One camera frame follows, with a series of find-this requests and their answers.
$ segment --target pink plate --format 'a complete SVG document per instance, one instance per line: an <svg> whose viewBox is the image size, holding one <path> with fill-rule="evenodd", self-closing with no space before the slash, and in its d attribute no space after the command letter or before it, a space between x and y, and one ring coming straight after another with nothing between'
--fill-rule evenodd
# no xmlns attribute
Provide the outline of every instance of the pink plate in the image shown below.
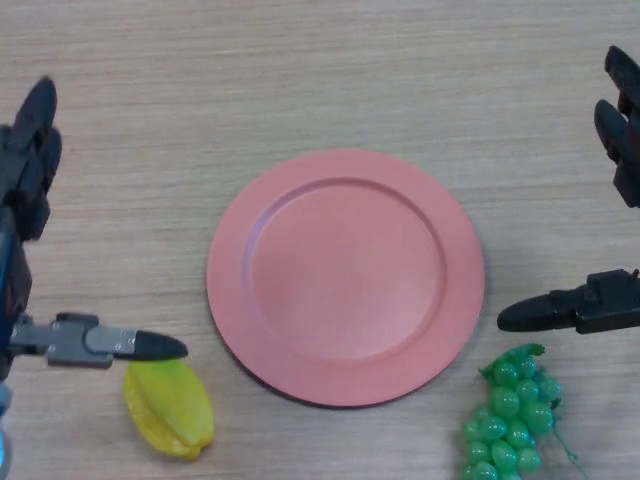
<svg viewBox="0 0 640 480"><path fill-rule="evenodd" d="M231 204L207 265L235 357L312 404L374 405L434 378L468 341L484 262L473 225L433 178L379 153L285 162Z"/></svg>

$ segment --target table surface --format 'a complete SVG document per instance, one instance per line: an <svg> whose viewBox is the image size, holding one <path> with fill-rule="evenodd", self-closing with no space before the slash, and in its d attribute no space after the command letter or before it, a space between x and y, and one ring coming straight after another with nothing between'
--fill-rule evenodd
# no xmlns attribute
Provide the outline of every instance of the table surface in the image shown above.
<svg viewBox="0 0 640 480"><path fill-rule="evenodd" d="M214 446L166 460L135 432L124 365L46 369L9 384L11 478L454 479L476 368L528 341L566 385L562 434L590 477L640 469L640 331L499 332L523 297L634 268L640 216L611 185L594 126L611 44L640 58L634 0L4 0L0 112L42 74L59 89L63 160L53 214L28 247L30 310L175 335L215 405ZM230 201L300 153L350 146L412 162L467 209L486 255L472 340L431 384L336 412L265 391L211 322L205 260ZM542 473L581 478L549 442Z"/></svg>

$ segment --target grape bunch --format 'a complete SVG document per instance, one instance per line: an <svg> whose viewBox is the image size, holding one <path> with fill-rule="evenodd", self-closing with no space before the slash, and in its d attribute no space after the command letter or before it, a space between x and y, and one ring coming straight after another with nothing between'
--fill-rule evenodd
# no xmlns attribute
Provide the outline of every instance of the grape bunch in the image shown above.
<svg viewBox="0 0 640 480"><path fill-rule="evenodd" d="M527 344L480 370L491 386L489 404L464 424L462 480L520 480L521 474L540 468L536 438L554 430L553 410L562 395L558 381L538 367L535 357L544 350Z"/></svg>

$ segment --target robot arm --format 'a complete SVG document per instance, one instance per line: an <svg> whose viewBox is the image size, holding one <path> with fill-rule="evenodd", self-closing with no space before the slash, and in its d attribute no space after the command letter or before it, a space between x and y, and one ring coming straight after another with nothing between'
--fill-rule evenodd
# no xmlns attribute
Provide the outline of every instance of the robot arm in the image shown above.
<svg viewBox="0 0 640 480"><path fill-rule="evenodd" d="M53 127L57 95L50 78L31 90L13 125L0 125L0 418L11 404L3 383L19 355L41 355L49 365L109 368L113 360L168 360L187 356L180 341L139 330L102 326L98 317L61 313L36 325L26 313L31 273L24 242L38 240L49 218L47 193L62 153ZM0 425L0 480L8 475L11 443Z"/></svg>
<svg viewBox="0 0 640 480"><path fill-rule="evenodd" d="M596 104L596 131L607 156L616 164L613 184L628 207L640 207L640 67L612 46L604 68L618 88L618 105L616 108L606 100ZM575 328L587 334L637 326L638 270L591 274L584 285L522 300L498 316L498 328L509 332Z"/></svg>

